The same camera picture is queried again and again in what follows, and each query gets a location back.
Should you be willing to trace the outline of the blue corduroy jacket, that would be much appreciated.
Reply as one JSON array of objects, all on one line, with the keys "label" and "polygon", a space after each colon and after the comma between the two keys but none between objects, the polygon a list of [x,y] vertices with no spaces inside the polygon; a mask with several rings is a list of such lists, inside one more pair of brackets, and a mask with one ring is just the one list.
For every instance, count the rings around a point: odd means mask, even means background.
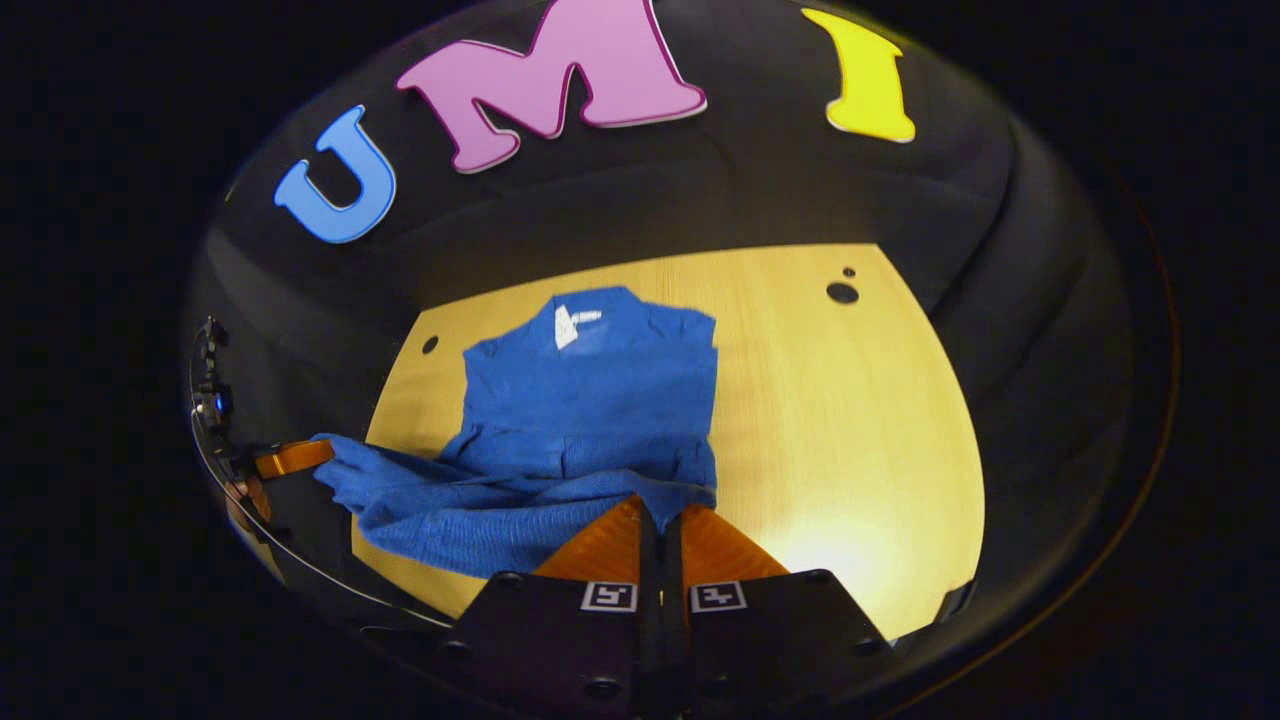
[{"label": "blue corduroy jacket", "polygon": [[527,573],[640,498],[659,528],[717,503],[716,319],[616,286],[556,295],[463,351],[463,416],[434,457],[329,434],[314,478],[374,547]]}]

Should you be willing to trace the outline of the black backdrop cloth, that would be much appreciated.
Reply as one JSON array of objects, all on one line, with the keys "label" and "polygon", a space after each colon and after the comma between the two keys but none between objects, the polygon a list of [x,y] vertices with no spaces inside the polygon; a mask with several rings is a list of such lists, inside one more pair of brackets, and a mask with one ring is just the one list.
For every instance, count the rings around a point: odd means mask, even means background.
[{"label": "black backdrop cloth", "polygon": [[[463,177],[398,70],[452,41],[515,46],[550,0],[480,0],[374,54],[250,154],[195,255],[180,319],[230,333],[233,437],[366,430],[410,314],[557,272],[723,249],[867,240],[900,270],[975,424],[986,478],[977,579],[905,635],[919,664],[979,664],[1084,575],[1132,500],[1135,304],[1125,231],[996,92],[909,42],[922,137],[855,138],[819,117],[835,49],[792,0],[653,0],[678,67],[709,94],[692,119],[571,120]],[[370,240],[329,249],[269,192],[342,102],[369,100],[399,200]]]}]

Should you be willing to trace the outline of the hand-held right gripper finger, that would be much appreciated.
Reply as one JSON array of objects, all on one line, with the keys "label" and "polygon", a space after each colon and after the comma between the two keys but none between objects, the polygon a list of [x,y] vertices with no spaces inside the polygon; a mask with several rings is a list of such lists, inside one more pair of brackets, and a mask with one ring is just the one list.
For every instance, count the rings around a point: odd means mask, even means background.
[{"label": "hand-held right gripper finger", "polygon": [[535,571],[490,578],[440,642],[440,673],[516,720],[637,720],[660,642],[654,521],[632,496]]},{"label": "hand-held right gripper finger", "polygon": [[788,570],[717,511],[668,528],[673,679],[686,720],[837,720],[874,702],[892,644],[835,574]]}]

